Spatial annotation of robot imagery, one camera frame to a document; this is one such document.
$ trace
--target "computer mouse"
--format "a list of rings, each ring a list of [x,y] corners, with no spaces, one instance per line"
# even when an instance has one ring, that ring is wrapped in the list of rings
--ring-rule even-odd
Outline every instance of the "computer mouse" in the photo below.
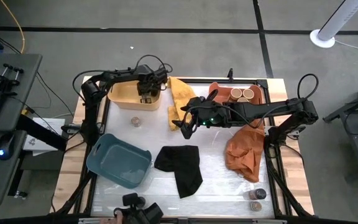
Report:
[[[14,134],[8,132],[0,138],[0,160],[8,160],[13,155]]]

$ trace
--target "black desk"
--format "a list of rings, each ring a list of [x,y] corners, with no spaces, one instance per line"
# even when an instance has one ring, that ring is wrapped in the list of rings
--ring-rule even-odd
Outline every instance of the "black desk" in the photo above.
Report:
[[[0,74],[4,71],[3,63],[8,63],[13,67],[20,67],[24,69],[24,73],[20,75],[19,81],[21,84],[19,86],[15,86],[12,91],[17,93],[18,100],[26,102],[27,97],[29,95],[31,86],[34,82],[34,78],[36,76],[38,67],[41,63],[42,56],[36,54],[27,54],[27,55],[19,55],[19,54],[0,54]],[[14,72],[8,74],[8,78],[13,79],[15,77]],[[4,196],[9,193],[12,195],[11,188],[10,191],[7,192],[7,188],[9,187],[9,183],[12,179],[12,185],[19,185],[17,177],[19,174],[19,181],[21,178],[22,170],[20,170],[20,162],[22,159],[18,160],[18,158],[22,155],[22,147],[25,141],[25,137],[27,133],[31,134],[34,137],[39,137],[40,140],[44,141],[42,136],[48,136],[49,141],[55,140],[55,142],[60,142],[62,145],[64,142],[65,148],[65,139],[61,138],[57,134],[48,131],[47,129],[41,127],[40,125],[33,122],[30,118],[25,116],[21,116],[21,111],[24,105],[15,99],[8,98],[3,104],[0,112],[0,137],[8,131],[14,131],[15,133],[15,149],[13,156],[6,161],[0,160],[0,204]]]

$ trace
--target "yellow cloth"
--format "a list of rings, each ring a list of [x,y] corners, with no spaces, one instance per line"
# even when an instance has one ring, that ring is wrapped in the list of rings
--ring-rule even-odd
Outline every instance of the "yellow cloth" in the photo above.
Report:
[[[175,131],[179,128],[172,123],[172,120],[183,119],[186,112],[182,111],[180,108],[182,106],[186,106],[189,100],[193,97],[196,97],[196,95],[194,94],[194,91],[191,86],[174,77],[169,77],[168,86],[170,86],[171,88],[174,103],[174,106],[168,107],[168,124],[171,131]],[[190,119],[191,114],[188,114],[186,122],[190,122]]]

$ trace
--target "white paper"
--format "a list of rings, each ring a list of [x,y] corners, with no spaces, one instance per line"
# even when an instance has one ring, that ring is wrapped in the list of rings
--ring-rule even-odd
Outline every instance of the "white paper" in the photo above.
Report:
[[[43,121],[41,118],[33,118],[33,120],[36,123],[40,124],[41,126],[47,128],[51,131],[52,131],[52,129],[50,127],[52,127],[57,132],[57,134],[61,135],[63,132],[60,127],[62,127],[65,124],[64,119],[44,118],[44,120],[50,126],[48,126],[48,124],[45,121]],[[56,151],[57,149],[52,146],[49,146],[45,142],[38,140],[28,134],[25,139],[25,144],[24,144],[23,150],[33,151],[33,156],[38,156],[45,152]]]

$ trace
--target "white cable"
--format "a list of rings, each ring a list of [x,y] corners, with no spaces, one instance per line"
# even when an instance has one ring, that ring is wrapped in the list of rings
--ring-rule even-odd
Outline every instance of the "white cable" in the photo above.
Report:
[[[68,116],[68,115],[71,115],[71,113],[60,114],[60,115],[54,116],[52,118],[60,118],[62,116]]]
[[[338,41],[338,40],[335,40],[337,43],[339,43],[339,44],[342,44],[342,45],[345,45],[345,46],[348,46],[348,47],[352,47],[352,48],[354,48],[354,49],[358,49],[358,47],[356,47],[356,46],[352,46],[352,45],[350,45],[350,44],[345,44],[345,43],[342,43],[341,41]]]

